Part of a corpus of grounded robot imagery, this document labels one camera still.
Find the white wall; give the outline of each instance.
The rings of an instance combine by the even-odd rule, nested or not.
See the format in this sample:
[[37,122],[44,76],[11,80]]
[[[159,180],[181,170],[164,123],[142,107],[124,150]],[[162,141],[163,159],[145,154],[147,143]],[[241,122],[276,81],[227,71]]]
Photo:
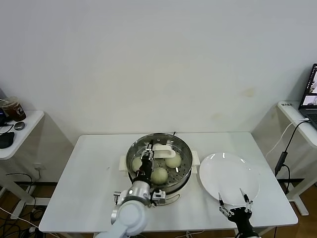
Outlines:
[[316,61],[316,7],[1,1],[0,88],[44,110],[72,144],[87,133],[252,131],[276,102],[300,97]]

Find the wall stain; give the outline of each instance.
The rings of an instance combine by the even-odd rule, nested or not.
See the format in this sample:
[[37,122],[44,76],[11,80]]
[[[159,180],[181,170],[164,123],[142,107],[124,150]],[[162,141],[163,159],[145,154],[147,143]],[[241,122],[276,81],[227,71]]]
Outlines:
[[221,113],[214,113],[212,116],[211,116],[211,119],[212,120],[220,120],[223,118],[223,115]]
[[241,95],[248,97],[248,98],[251,98],[255,95],[255,88],[254,87],[248,88],[248,89],[242,91]]

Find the wooden floor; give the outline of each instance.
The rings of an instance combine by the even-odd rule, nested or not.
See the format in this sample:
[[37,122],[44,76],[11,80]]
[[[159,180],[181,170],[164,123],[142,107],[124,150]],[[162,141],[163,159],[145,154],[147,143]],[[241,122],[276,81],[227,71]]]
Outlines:
[[[37,197],[51,197],[54,186],[37,186],[33,192],[33,196]],[[297,225],[290,227],[278,227],[276,232],[276,238],[317,238],[317,187],[312,186],[307,191],[305,191],[301,198],[309,211],[309,216],[301,216],[294,204],[292,204],[294,211],[296,212],[299,222]],[[15,195],[10,192],[6,192],[4,196],[0,198],[0,207],[6,209],[7,211],[12,211],[14,205],[18,202]],[[32,206],[26,206],[22,212],[22,216],[27,214],[32,210]],[[0,210],[0,238],[3,238],[3,234],[6,237],[8,234],[17,231],[17,227],[11,227],[6,225],[3,227],[4,219],[7,218],[7,214]],[[26,220],[30,220],[29,215],[23,217]],[[16,224],[21,229],[30,227],[24,221],[9,221],[8,224]],[[169,232],[169,233],[143,233],[142,235],[146,238],[175,238],[177,236],[184,235],[185,232]],[[92,238],[92,234],[85,234],[85,238]],[[224,237],[234,237],[233,231],[205,231],[201,234],[193,235],[193,238],[224,238]],[[274,229],[266,233],[263,238],[273,238]],[[18,238],[17,234],[13,234],[10,238]]]

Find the steamed bun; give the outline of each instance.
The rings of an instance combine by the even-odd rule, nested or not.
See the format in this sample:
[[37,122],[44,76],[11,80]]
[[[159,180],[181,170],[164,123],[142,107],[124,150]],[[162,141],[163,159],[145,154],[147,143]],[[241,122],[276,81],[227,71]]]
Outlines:
[[175,157],[173,158],[166,158],[165,159],[166,166],[175,169],[176,167],[179,167],[182,163],[182,158],[178,153],[176,153]]
[[132,170],[133,172],[137,172],[142,165],[141,157],[136,157],[132,161]]
[[151,174],[151,182],[156,185],[161,185],[166,183],[168,178],[168,173],[164,168],[156,168]]

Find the cable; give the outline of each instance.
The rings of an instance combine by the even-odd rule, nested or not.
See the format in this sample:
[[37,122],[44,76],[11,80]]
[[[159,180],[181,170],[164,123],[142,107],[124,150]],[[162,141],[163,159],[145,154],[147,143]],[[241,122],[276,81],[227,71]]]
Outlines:
[[[13,206],[13,208],[12,208],[11,211],[13,211],[13,210],[15,209],[15,207],[18,205],[19,202],[20,202],[20,201],[18,200],[18,201],[15,203],[15,205]],[[7,222],[10,221],[10,220],[11,220],[11,219],[9,219],[9,215],[7,215],[7,217],[6,217],[5,221],[4,221],[4,224],[2,225],[2,227],[3,227],[2,237],[4,237],[4,235],[5,235],[5,226],[7,225]],[[6,232],[10,231],[10,229],[11,229],[13,226],[18,226],[18,225],[16,225],[16,222],[17,222],[17,221],[15,221],[13,224],[10,224],[11,226],[9,227],[9,229],[8,229]]]
[[1,132],[0,135],[5,134],[5,133],[8,133],[8,132],[11,131],[11,129],[14,127],[13,124],[6,124],[6,125],[10,125],[10,126],[11,126],[10,129],[7,130],[6,132]]
[[293,136],[294,136],[294,134],[295,134],[295,132],[296,132],[296,129],[297,129],[301,124],[303,124],[303,123],[305,123],[305,122],[310,122],[310,121],[309,121],[309,120],[302,121],[302,122],[300,122],[300,123],[295,127],[295,129],[294,129],[294,131],[293,131],[293,133],[292,133],[292,136],[291,136],[291,138],[290,138],[290,140],[289,140],[289,142],[288,142],[288,144],[287,144],[287,146],[286,146],[286,149],[281,153],[281,155],[280,155],[280,157],[279,157],[279,159],[278,159],[278,161],[277,161],[277,163],[276,163],[276,166],[275,166],[275,169],[274,169],[275,177],[277,176],[278,172],[281,170],[282,166],[283,166],[284,163],[285,163],[285,160],[286,160],[286,157],[287,157],[287,154],[288,154],[288,153],[287,153],[287,149],[288,149],[289,145],[291,144],[291,141],[292,141]]
[[283,164],[282,166],[286,167],[288,170],[288,183],[287,183],[287,187],[286,187],[286,191],[285,191],[285,195],[286,195],[286,194],[288,194],[288,188],[289,188],[289,183],[290,183],[290,179],[291,179],[291,171],[287,165]]
[[196,233],[187,233],[187,234],[185,234],[185,235],[182,235],[182,236],[178,236],[178,237],[175,237],[175,238],[180,238],[180,237],[185,237],[185,236],[187,236],[187,235],[196,235],[196,234],[200,234],[200,233],[203,233],[204,231],[202,231],[202,232],[196,232]]
[[43,238],[45,235],[36,227],[30,227],[28,229],[24,229],[21,234],[19,234],[21,238]]
[[305,120],[305,121],[302,121],[301,123],[299,123],[299,124],[295,127],[295,129],[294,129],[294,131],[293,131],[293,134],[292,134],[291,138],[289,139],[289,142],[288,142],[288,144],[287,144],[287,146],[286,146],[285,152],[287,152],[287,149],[288,149],[289,145],[291,144],[291,141],[292,141],[293,136],[294,136],[294,134],[295,134],[295,132],[296,132],[296,129],[297,129],[301,124],[303,124],[303,123],[305,123],[305,122],[308,122],[308,121],[306,121],[306,120]]
[[[27,213],[27,214],[25,214],[25,215],[23,215],[23,216],[21,216],[21,217],[25,217],[25,216],[27,216],[27,215],[29,215],[31,212],[29,212],[29,213]],[[2,237],[4,237],[4,235],[5,235],[5,233],[7,233],[8,231],[10,231],[11,230],[11,228],[13,227],[13,226],[15,226],[15,227],[19,227],[18,225],[16,225],[16,223],[18,222],[18,219],[15,219],[15,222],[13,223],[13,224],[7,224],[7,222],[8,221],[13,221],[12,219],[9,219],[9,215],[6,217],[6,220],[5,220],[5,222],[4,222],[4,224],[2,225],[3,226],[3,234],[2,234]],[[10,225],[10,227],[9,227],[9,229],[6,231],[6,232],[4,232],[4,229],[5,229],[5,226],[6,225]]]
[[[4,212],[10,214],[10,215],[13,215],[12,213],[10,213],[10,212],[4,210],[2,207],[0,207],[0,209],[1,209],[2,211],[4,211]],[[19,219],[19,220],[22,220],[22,221],[24,221],[24,222],[29,223],[29,224],[32,225],[33,227],[39,228],[38,226],[34,225],[33,223],[31,223],[31,222],[29,222],[29,221],[27,221],[27,220],[24,220],[24,219],[19,218],[19,217],[16,217],[16,218]],[[54,235],[54,234],[52,234],[52,233],[49,233],[49,234],[51,234],[52,236],[54,236],[54,237],[56,237],[56,238],[60,238],[59,236],[56,236],[56,235]]]
[[32,222],[38,222],[42,219],[42,217],[44,216],[46,207],[45,206],[37,206],[36,208],[33,208],[32,212],[30,213],[30,220]]
[[28,174],[25,174],[25,173],[10,173],[10,174],[6,174],[6,176],[7,176],[7,175],[25,175],[25,176],[27,176],[27,177],[30,178],[31,184],[32,184],[32,177],[29,176]]
[[176,198],[176,199],[171,201],[171,202],[169,202],[169,203],[158,204],[158,206],[166,206],[166,205],[169,205],[169,204],[172,204],[172,203],[176,202],[180,198],[180,194],[177,194],[177,195],[175,195],[175,196],[173,196],[171,198],[167,198],[166,201],[174,199],[174,198]]
[[269,155],[269,153],[271,153],[271,152],[276,148],[276,146],[279,144],[279,142],[280,142],[281,139],[283,138],[283,136],[284,136],[285,132],[287,131],[287,129],[288,129],[294,122],[296,122],[296,121],[302,121],[302,120],[303,120],[304,122],[305,122],[305,121],[309,121],[308,118],[292,121],[292,122],[286,127],[286,129],[283,131],[283,133],[282,133],[280,139],[277,141],[277,143],[274,145],[274,147],[273,147],[269,152],[267,152],[267,154],[265,155],[265,158],[267,158],[267,156]]
[[277,227],[275,227],[274,238],[276,237],[276,231],[277,231]]
[[14,235],[16,233],[19,233],[19,236],[20,236],[21,231],[16,231],[16,232],[12,232],[10,234],[7,234],[4,238],[10,237],[10,236],[12,236],[12,235]]
[[15,227],[18,227],[18,232],[20,233],[21,232],[21,228],[18,226],[18,225],[15,225],[15,224],[11,224],[12,226],[15,226]]

